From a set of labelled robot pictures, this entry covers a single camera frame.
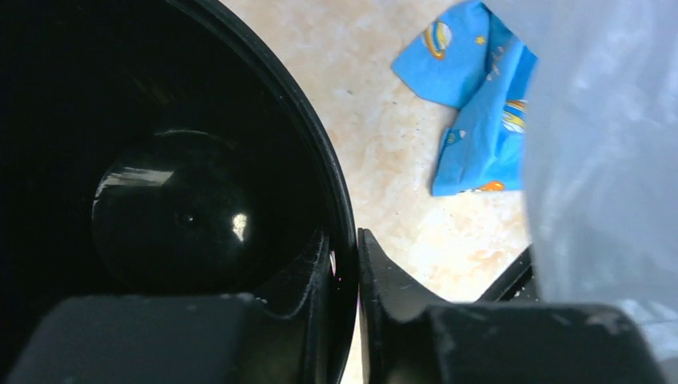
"black plastic rim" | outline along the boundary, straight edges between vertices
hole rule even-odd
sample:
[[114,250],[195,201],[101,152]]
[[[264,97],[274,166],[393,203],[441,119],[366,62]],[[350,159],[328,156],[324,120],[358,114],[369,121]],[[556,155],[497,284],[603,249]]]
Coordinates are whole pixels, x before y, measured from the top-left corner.
[[281,99],[314,158],[325,201],[333,216],[329,228],[336,273],[329,305],[328,382],[339,383],[349,357],[357,311],[358,261],[356,229],[348,187],[325,128],[289,71],[268,46],[233,12],[217,0],[167,0],[233,49]]

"translucent plastic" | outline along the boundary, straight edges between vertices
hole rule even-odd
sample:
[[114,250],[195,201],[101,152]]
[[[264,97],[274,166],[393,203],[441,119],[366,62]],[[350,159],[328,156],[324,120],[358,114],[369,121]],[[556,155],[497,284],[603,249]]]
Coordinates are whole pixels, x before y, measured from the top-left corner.
[[524,182],[542,297],[622,307],[678,382],[678,2],[486,5],[539,58]]

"black bowl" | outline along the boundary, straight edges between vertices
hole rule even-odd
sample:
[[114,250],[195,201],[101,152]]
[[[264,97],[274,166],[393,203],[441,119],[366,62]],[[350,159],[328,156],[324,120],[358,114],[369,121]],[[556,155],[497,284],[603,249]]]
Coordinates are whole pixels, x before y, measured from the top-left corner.
[[348,192],[264,43],[216,0],[8,0],[0,25],[3,350],[74,295],[252,290],[323,227],[338,382],[357,297]]

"beige table surface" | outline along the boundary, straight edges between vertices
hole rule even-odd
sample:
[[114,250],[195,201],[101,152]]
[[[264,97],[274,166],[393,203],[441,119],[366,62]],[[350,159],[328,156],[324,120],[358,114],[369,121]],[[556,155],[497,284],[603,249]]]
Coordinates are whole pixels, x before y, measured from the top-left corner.
[[[432,198],[455,112],[418,99],[389,66],[450,0],[222,0],[281,59],[320,116],[356,224],[443,298],[476,299],[526,247],[521,195]],[[343,383],[361,379],[356,334]]]

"blue fabric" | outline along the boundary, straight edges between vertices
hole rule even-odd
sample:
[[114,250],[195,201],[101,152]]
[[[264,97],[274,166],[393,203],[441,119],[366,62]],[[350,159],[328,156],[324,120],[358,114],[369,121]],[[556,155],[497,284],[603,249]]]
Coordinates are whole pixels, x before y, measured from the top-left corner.
[[526,90],[536,57],[479,1],[442,14],[393,62],[419,97],[459,108],[433,196],[522,189]]

